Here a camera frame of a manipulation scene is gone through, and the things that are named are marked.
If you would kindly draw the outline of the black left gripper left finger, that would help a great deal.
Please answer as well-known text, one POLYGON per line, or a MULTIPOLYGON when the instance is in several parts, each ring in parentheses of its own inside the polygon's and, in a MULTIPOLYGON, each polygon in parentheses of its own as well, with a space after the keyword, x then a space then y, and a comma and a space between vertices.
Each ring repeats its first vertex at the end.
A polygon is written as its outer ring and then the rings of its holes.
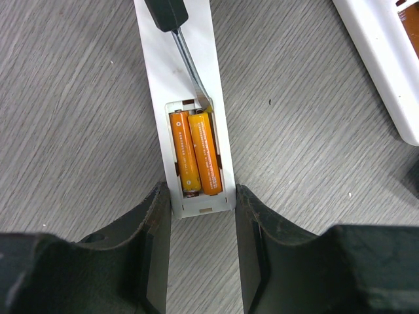
POLYGON ((166 183, 79 242, 1 234, 2 313, 164 313, 172 212, 166 183))

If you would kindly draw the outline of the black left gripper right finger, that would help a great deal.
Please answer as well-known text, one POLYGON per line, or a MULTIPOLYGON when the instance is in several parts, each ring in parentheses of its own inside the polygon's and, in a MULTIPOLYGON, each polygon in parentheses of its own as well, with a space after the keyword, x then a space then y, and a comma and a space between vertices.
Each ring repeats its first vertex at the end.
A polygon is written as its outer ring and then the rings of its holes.
POLYGON ((334 225, 315 235, 236 187, 245 313, 417 313, 418 229, 334 225))

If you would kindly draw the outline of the long white remote control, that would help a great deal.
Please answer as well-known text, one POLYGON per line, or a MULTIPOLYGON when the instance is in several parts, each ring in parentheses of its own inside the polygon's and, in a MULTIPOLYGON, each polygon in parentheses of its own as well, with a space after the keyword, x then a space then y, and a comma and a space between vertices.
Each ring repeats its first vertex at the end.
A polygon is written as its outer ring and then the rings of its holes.
POLYGON ((188 20, 181 26, 192 60, 212 100, 213 138, 223 190, 215 196, 200 193, 188 198, 182 191, 170 126, 170 113, 199 108, 196 92, 170 33, 157 28, 144 1, 135 1, 137 24, 147 70, 160 150, 175 218, 182 219, 236 207, 236 187, 228 138, 225 104, 209 1, 185 1, 188 20))

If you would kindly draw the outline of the white remote with black batteries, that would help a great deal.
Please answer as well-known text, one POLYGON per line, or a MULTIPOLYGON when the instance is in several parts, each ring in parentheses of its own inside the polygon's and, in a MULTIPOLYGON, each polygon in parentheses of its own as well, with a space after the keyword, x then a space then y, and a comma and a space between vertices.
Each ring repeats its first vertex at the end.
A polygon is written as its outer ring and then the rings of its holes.
POLYGON ((418 145, 418 2, 334 5, 401 138, 418 145))

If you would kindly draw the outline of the orange handle screwdriver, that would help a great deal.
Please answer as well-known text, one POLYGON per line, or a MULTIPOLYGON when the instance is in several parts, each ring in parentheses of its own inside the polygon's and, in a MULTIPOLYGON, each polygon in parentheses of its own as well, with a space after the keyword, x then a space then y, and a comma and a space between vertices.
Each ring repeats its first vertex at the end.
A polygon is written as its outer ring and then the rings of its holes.
POLYGON ((208 95, 204 84, 198 74, 181 26, 189 19, 183 0, 145 0, 156 27, 164 33, 171 33, 176 47, 187 69, 196 98, 201 106, 201 111, 212 112, 213 102, 208 95))

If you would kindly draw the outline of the orange AAA battery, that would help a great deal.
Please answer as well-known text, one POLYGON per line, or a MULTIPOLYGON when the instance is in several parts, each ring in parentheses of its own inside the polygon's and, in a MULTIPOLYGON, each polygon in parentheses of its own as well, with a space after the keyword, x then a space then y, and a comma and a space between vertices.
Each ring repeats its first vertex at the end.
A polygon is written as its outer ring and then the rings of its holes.
POLYGON ((222 192, 223 187, 209 121, 209 114, 205 112, 188 117, 202 190, 212 196, 222 192))

